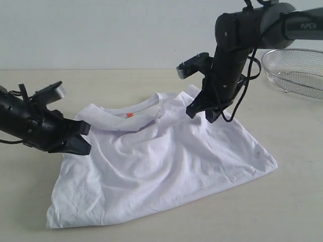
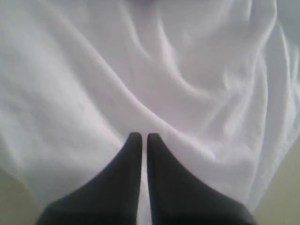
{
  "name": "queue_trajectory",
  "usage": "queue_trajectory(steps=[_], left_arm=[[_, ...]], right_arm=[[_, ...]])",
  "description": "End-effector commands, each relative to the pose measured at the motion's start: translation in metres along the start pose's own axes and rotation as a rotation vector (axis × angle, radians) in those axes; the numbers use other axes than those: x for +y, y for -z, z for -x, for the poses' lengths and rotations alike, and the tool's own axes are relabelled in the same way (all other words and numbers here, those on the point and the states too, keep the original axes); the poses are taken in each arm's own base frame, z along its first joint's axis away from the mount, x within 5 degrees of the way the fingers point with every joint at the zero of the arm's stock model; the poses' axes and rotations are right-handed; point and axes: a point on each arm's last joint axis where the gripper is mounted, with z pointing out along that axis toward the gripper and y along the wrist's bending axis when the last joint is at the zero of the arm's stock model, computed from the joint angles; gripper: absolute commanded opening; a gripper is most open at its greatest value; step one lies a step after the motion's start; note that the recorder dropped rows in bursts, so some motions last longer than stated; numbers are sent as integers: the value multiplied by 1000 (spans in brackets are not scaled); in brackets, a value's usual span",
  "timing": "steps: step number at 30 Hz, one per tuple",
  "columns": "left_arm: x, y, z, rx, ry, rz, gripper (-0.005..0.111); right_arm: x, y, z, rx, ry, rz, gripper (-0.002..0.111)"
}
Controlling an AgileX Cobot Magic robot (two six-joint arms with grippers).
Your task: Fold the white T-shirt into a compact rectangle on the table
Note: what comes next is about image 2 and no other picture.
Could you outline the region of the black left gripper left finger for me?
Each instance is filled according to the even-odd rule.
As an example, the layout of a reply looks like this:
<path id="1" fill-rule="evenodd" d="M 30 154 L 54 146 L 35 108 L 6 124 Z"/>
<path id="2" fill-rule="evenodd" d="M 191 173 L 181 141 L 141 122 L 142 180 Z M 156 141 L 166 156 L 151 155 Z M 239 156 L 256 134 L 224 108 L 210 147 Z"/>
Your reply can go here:
<path id="1" fill-rule="evenodd" d="M 46 207 L 39 225 L 135 225 L 141 184 L 142 136 L 130 133 L 92 180 Z"/>

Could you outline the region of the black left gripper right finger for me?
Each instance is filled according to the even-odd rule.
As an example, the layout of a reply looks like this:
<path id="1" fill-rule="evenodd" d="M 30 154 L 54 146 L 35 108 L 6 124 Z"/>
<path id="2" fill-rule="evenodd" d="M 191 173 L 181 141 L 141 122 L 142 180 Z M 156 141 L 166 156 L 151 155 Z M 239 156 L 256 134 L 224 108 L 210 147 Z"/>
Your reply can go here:
<path id="1" fill-rule="evenodd" d="M 147 174 L 154 225 L 256 224 L 244 205 L 190 173 L 157 133 L 147 137 Z"/>

